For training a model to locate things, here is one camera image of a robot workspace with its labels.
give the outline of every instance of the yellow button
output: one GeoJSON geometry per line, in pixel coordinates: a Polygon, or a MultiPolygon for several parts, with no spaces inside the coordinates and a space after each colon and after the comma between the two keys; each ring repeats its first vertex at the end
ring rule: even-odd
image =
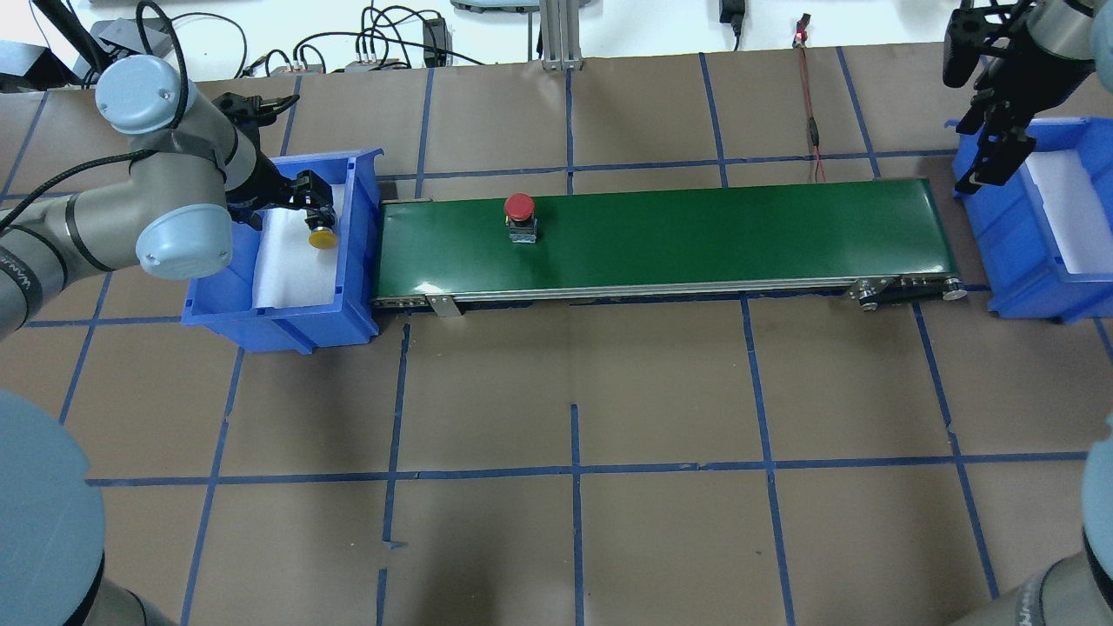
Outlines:
{"type": "Polygon", "coordinates": [[[327,228],[309,233],[309,245],[317,250],[334,248],[336,247],[336,242],[338,241],[339,237],[336,236],[336,233],[327,228]]]}

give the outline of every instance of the electrical connector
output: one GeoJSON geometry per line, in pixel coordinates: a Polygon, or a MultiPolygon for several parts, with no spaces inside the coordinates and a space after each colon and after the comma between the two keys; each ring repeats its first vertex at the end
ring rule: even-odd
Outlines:
{"type": "Polygon", "coordinates": [[[452,62],[452,33],[444,18],[423,20],[422,37],[425,48],[425,67],[445,67],[452,62]]]}
{"type": "Polygon", "coordinates": [[[282,74],[286,76],[297,76],[304,74],[323,74],[323,68],[321,63],[303,63],[302,61],[293,61],[288,67],[280,67],[274,70],[273,74],[282,74]]]}
{"type": "Polygon", "coordinates": [[[808,25],[810,23],[810,13],[804,13],[804,17],[796,22],[796,35],[792,37],[792,48],[804,48],[804,46],[808,42],[808,25]]]}
{"type": "Polygon", "coordinates": [[[719,0],[719,23],[729,23],[735,32],[735,50],[742,40],[742,22],[746,20],[746,0],[719,0]]]}

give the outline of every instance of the cable connector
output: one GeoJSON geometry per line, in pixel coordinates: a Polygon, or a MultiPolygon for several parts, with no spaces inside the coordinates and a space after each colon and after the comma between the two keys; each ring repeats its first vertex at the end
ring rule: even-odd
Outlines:
{"type": "Polygon", "coordinates": [[[811,13],[804,13],[804,17],[796,22],[796,36],[792,37],[792,48],[804,48],[808,42],[808,25],[811,23],[811,13]]]}

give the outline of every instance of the screw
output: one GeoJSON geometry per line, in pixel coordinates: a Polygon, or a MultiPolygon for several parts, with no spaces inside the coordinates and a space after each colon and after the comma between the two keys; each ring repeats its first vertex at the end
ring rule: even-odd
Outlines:
{"type": "Polygon", "coordinates": [[[966,297],[966,285],[959,278],[951,277],[943,282],[943,300],[962,300],[966,297]]]}

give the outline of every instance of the blue plastic bin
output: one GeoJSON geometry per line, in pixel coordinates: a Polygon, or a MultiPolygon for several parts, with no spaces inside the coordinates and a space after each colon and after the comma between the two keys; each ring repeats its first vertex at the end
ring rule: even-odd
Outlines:
{"type": "Polygon", "coordinates": [[[262,235],[235,224],[232,264],[213,276],[189,282],[181,323],[205,326],[248,352],[296,350],[309,354],[315,348],[367,343],[377,335],[370,302],[382,225],[374,163],[381,154],[383,150],[376,149],[274,159],[284,176],[312,169],[329,185],[344,184],[344,211],[335,228],[339,255],[332,303],[253,307],[252,284],[262,235]]]}
{"type": "MultiPolygon", "coordinates": [[[[1036,151],[1073,149],[1113,224],[1113,119],[1037,119],[1028,127],[1036,151]]],[[[955,157],[955,177],[966,173],[977,154],[977,137],[963,136],[955,157]]],[[[993,299],[989,310],[1002,317],[1113,316],[1113,274],[1066,271],[1040,190],[1027,166],[1003,187],[986,185],[966,205],[974,237],[982,251],[993,299]]]]}

